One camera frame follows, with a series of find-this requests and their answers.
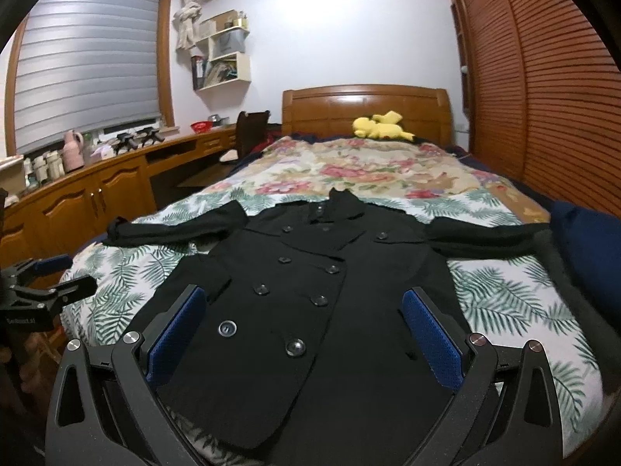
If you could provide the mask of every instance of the bed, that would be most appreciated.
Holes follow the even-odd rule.
[[[402,113],[405,130],[425,141],[412,145],[337,138],[350,135],[354,118],[388,110]],[[341,85],[286,91],[283,133],[286,136],[266,148],[263,157],[232,177],[135,222],[178,224],[231,199],[253,215],[279,202],[325,199],[331,188],[349,188],[366,202],[402,209],[422,222],[437,216],[487,226],[548,220],[547,213],[510,182],[469,168],[442,149],[451,143],[451,114],[443,89]],[[323,140],[309,143],[294,134]],[[61,319],[67,335],[89,345],[116,342],[178,261],[211,247],[90,245],[76,255],[63,279],[93,275],[99,289],[93,297],[64,308]],[[460,259],[449,266],[473,330],[498,345],[522,347],[536,338],[545,346],[561,408],[564,455],[569,456],[594,433],[611,404],[578,322],[533,256]],[[214,464],[231,460],[182,417],[177,423]]]

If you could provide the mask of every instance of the screw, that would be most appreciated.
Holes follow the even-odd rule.
[[[138,338],[141,337],[141,334],[137,331],[130,331],[125,336],[123,336],[123,341],[126,344],[134,344],[138,341]]]
[[[71,340],[68,344],[67,344],[67,350],[70,351],[74,351],[74,350],[78,350],[80,348],[80,340]]]
[[[481,345],[485,345],[487,343],[487,338],[483,336],[481,333],[472,333],[470,335],[470,342],[477,347]]]
[[[543,345],[539,343],[537,340],[530,340],[529,348],[533,352],[541,352],[543,350]]]

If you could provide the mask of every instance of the yellow plush toy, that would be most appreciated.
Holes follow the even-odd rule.
[[[403,118],[392,110],[386,115],[374,115],[373,119],[359,117],[353,122],[353,133],[359,138],[405,138],[412,141],[414,135],[397,126],[396,123],[401,119]]]

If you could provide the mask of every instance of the bedspread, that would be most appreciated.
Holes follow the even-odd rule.
[[[433,143],[340,138],[310,144],[289,136],[261,159],[219,183],[250,194],[319,194],[349,189],[358,197],[424,199],[486,188],[523,222],[546,222],[548,213],[496,174],[462,164]]]
[[[327,196],[314,191],[313,194],[299,194],[299,191],[252,194],[249,190],[253,191],[256,185],[247,190],[246,186],[232,186],[230,181],[224,184],[216,184],[135,222],[178,224],[231,199],[237,199],[249,215],[254,215],[279,202],[323,200]],[[363,199],[405,210],[422,222],[448,216],[487,226],[520,223],[496,196],[480,187],[450,197]],[[93,275],[99,287],[93,297],[64,308],[61,320],[67,334],[88,345],[116,342],[178,261],[184,255],[209,249],[194,243],[134,249],[89,246],[76,256],[63,279]],[[449,267],[461,309],[473,330],[484,333],[498,345],[522,347],[529,339],[536,338],[545,346],[561,408],[564,453],[569,454],[601,421],[602,383],[580,326],[557,295],[546,272],[534,257],[508,261],[452,260]],[[232,457],[230,452],[218,448],[216,440],[191,425],[186,435],[216,465],[257,464]]]

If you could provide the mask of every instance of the pink thermos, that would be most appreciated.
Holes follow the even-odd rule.
[[[82,145],[84,138],[81,133],[69,130],[64,134],[63,163],[64,170],[71,171],[84,166]]]

